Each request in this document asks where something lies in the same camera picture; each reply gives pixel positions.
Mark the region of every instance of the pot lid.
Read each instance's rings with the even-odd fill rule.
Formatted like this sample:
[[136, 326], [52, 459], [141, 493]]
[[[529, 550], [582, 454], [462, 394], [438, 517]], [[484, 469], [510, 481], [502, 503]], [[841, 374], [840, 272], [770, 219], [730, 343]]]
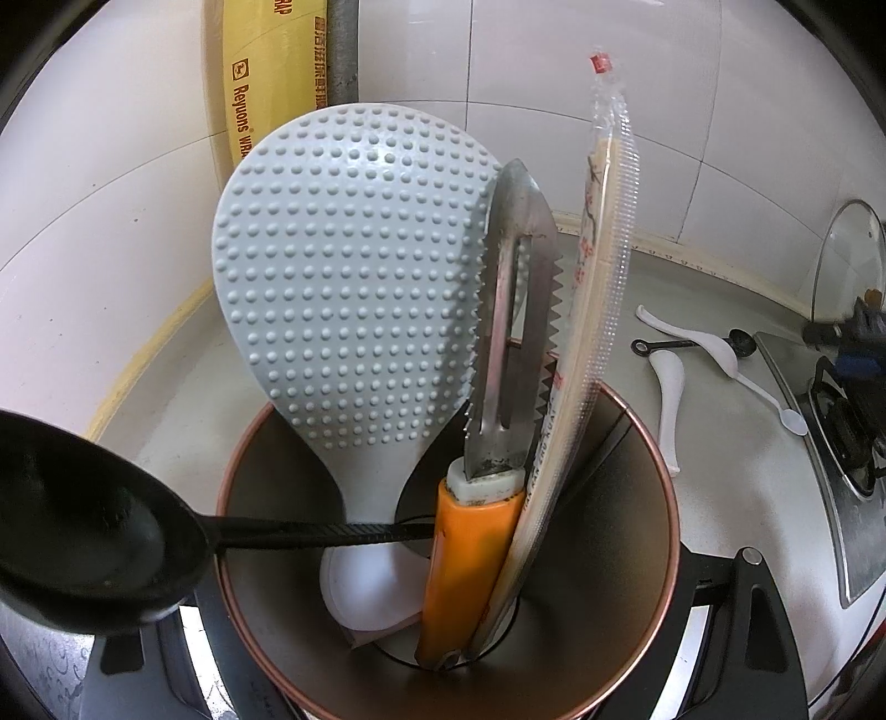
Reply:
[[812, 320], [852, 313], [856, 297], [886, 289], [886, 239], [880, 218], [864, 200], [836, 211], [819, 252], [812, 289]]

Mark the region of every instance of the copper rim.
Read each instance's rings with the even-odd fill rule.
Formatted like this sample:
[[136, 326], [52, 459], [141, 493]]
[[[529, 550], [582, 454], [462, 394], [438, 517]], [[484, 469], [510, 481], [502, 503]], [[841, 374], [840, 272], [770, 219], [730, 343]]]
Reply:
[[[561, 715], [557, 718], [552, 718], [552, 720], [576, 720], [577, 718], [585, 715], [591, 708], [595, 707], [616, 690], [616, 688], [621, 684], [625, 677], [627, 677], [628, 673], [630, 673], [634, 669], [634, 667], [636, 667], [637, 663], [640, 662], [641, 658], [649, 648], [649, 645], [652, 643], [653, 638], [658, 633], [658, 629], [661, 627], [662, 622], [665, 620], [665, 613], [667, 612], [668, 607], [671, 605], [671, 598], [673, 595], [674, 586], [677, 583], [677, 570], [680, 561], [680, 518], [677, 513], [677, 496], [674, 493], [673, 483], [671, 482], [671, 475], [668, 473], [665, 459], [662, 458], [662, 454], [658, 449], [658, 445], [656, 444], [655, 438], [653, 437], [652, 433], [650, 433], [646, 426], [643, 425], [637, 414], [633, 410], [631, 410], [628, 404], [618, 395], [618, 393], [616, 393], [605, 383], [601, 383], [600, 392], [608, 396], [609, 399], [611, 399], [611, 401], [614, 402], [617, 407], [622, 412], [624, 412], [625, 415], [627, 415], [628, 418], [630, 418], [632, 424], [640, 433], [643, 442], [645, 443], [646, 447], [649, 450], [649, 453], [652, 456], [652, 461], [656, 466], [659, 480], [661, 480], [662, 483], [664, 501], [667, 505], [668, 523], [672, 530], [670, 547], [668, 548], [668, 563], [667, 569], [664, 573], [664, 585], [662, 587], [662, 593], [661, 596], [658, 598], [658, 603], [656, 604], [656, 610], [653, 614], [652, 622], [643, 633], [640, 643], [633, 651], [632, 656], [628, 659], [627, 662], [625, 662], [624, 665], [622, 665], [622, 667], [613, 676], [613, 678], [603, 687], [601, 687], [593, 696], [588, 698], [581, 705], [577, 706], [575, 709], [569, 711], [565, 715]], [[265, 420], [268, 419], [268, 416], [273, 411], [274, 406], [271, 403], [265, 405], [259, 411], [259, 414], [255, 416], [255, 419], [250, 423], [249, 427], [246, 428], [245, 432], [243, 433], [243, 437], [240, 438], [240, 442], [234, 449], [234, 453], [233, 455], [231, 455], [228, 466], [225, 468], [224, 478], [221, 483], [221, 489], [219, 490], [218, 502], [215, 506], [215, 511], [217, 514], [224, 515], [227, 513], [228, 502], [230, 500], [230, 491], [234, 482], [234, 475], [236, 474], [237, 468], [240, 464], [240, 460], [243, 458], [243, 454], [245, 453], [246, 448], [249, 446], [249, 443], [252, 441], [259, 428], [262, 426]], [[219, 583], [221, 585], [221, 596], [223, 597], [224, 603], [228, 608], [228, 613], [230, 615], [231, 621], [234, 623], [237, 634], [240, 636], [240, 639], [243, 641], [246, 649], [249, 651], [249, 654], [253, 657], [262, 671], [264, 671], [264, 673], [281, 690], [281, 692], [286, 694], [293, 702], [295, 702], [301, 708], [310, 712], [312, 715], [320, 717], [322, 720], [342, 720], [342, 718], [331, 713], [322, 705], [318, 705], [317, 703], [313, 702], [304, 693], [302, 693], [301, 690], [293, 685], [290, 679], [279, 670], [279, 668], [271, 661], [271, 659], [268, 658], [264, 650], [261, 648], [258, 640], [255, 639], [255, 636], [249, 629], [249, 625], [246, 622], [242, 610], [240, 609], [240, 605], [237, 603], [237, 596], [234, 592], [233, 583], [231, 582], [228, 564], [225, 562], [223, 556], [216, 556], [215, 568], [219, 578]]]

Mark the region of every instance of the round container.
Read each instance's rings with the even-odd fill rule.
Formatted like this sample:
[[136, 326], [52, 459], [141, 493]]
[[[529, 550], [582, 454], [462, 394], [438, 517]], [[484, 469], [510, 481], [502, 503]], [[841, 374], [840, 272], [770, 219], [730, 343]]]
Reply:
[[[425, 454], [398, 520], [433, 513], [437, 483], [463, 453], [462, 427], [456, 416]], [[610, 442], [615, 437], [620, 442]], [[220, 558], [237, 632], [279, 688], [323, 720], [579, 717], [615, 689], [655, 636], [676, 580], [680, 525], [652, 436], [606, 386], [575, 467], [507, 632], [477, 662], [431, 673], [375, 645], [350, 649], [323, 604], [314, 551]], [[270, 405], [230, 461], [218, 513], [344, 519], [334, 481]]]

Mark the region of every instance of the white wall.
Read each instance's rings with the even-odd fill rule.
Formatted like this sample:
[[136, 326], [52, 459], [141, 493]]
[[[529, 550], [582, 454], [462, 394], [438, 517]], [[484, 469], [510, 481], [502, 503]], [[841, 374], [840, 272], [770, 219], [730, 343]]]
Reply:
[[638, 137], [643, 230], [808, 302], [835, 208], [855, 196], [886, 217], [886, 138], [775, 0], [364, 0], [360, 14], [361, 100], [522, 158], [554, 209], [580, 210], [602, 46]]
[[221, 128], [206, 114], [202, 12], [112, 0], [0, 134], [0, 406], [84, 431], [210, 277]]

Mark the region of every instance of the plastic wrapper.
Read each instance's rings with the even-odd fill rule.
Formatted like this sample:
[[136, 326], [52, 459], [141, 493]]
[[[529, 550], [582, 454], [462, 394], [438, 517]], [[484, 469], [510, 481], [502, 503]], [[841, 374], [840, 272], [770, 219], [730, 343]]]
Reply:
[[477, 657], [520, 591], [594, 409], [627, 281], [640, 166], [627, 105], [609, 56], [591, 56], [594, 121], [587, 154], [567, 340], [557, 362], [526, 500], [469, 655]]
[[326, 0], [224, 0], [221, 33], [236, 166], [271, 130], [326, 107]]

